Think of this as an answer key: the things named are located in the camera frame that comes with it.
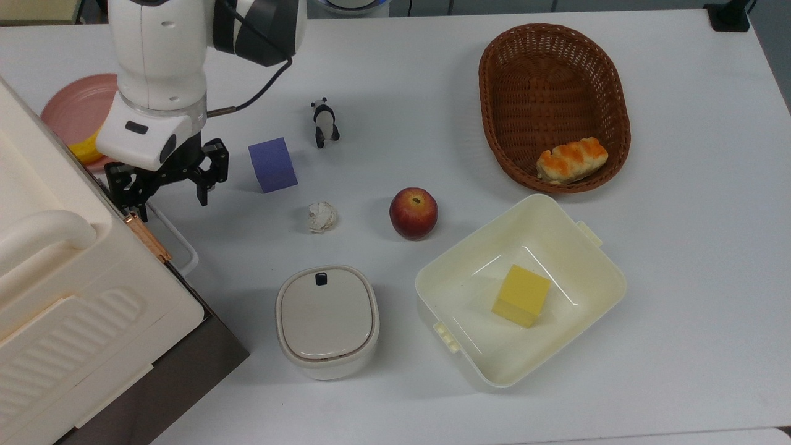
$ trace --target panda figurine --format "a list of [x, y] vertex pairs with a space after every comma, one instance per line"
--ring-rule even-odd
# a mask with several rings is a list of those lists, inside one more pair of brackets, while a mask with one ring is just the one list
[[335, 113], [327, 105], [327, 98], [322, 97], [321, 101], [312, 102], [310, 106], [313, 108], [313, 122], [316, 123], [316, 146], [324, 148], [327, 135], [333, 141], [340, 139], [338, 127], [335, 126]]

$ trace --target white plastic container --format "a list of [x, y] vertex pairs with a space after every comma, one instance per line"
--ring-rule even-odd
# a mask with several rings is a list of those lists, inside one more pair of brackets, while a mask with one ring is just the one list
[[315, 0], [312, 18], [390, 17], [390, 0]]
[[376, 350], [377, 300], [355, 268], [333, 265], [291, 276], [280, 288], [275, 313], [283, 353], [316, 380], [352, 375]]
[[[475, 388], [509, 387], [626, 294], [623, 273], [600, 246], [552, 198], [528, 196], [418, 273], [418, 312]], [[552, 281], [530, 328], [491, 312], [512, 264]]]
[[0, 443], [80, 428], [203, 320], [0, 79]]

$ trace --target container lid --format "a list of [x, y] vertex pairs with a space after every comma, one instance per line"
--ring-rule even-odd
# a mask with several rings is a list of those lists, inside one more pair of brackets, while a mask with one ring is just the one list
[[[106, 198], [68, 149], [1, 78], [0, 109], [0, 242], [18, 240], [19, 229], [30, 228], [24, 218], [51, 210], [81, 216], [97, 229], [97, 242], [106, 239], [108, 230], [118, 222]], [[30, 257], [31, 261], [18, 264], [20, 258], [14, 257], [14, 271], [5, 274], [0, 285], [0, 339], [43, 309], [35, 300], [20, 297], [81, 252], [53, 242]], [[0, 254], [0, 263], [9, 260], [9, 250], [1, 253], [5, 255]], [[99, 276], [100, 271], [92, 272]]]
[[373, 331], [373, 296], [359, 272], [328, 266], [300, 272], [281, 291], [285, 346], [305, 360], [348, 356], [365, 346]]

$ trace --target wicker basket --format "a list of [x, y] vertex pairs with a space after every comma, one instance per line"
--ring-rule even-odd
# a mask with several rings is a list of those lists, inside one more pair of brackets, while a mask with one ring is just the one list
[[[631, 141], [618, 71], [589, 38], [561, 25], [517, 26], [494, 39], [479, 67], [486, 139], [502, 169], [547, 193], [596, 188], [621, 169]], [[536, 176], [541, 152], [595, 136], [609, 153], [598, 171], [572, 184]]]

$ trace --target purple cube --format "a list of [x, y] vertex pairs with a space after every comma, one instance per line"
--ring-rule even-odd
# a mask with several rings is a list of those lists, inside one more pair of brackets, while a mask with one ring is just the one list
[[251, 145], [250, 160], [264, 193], [297, 185], [297, 175], [283, 138]]

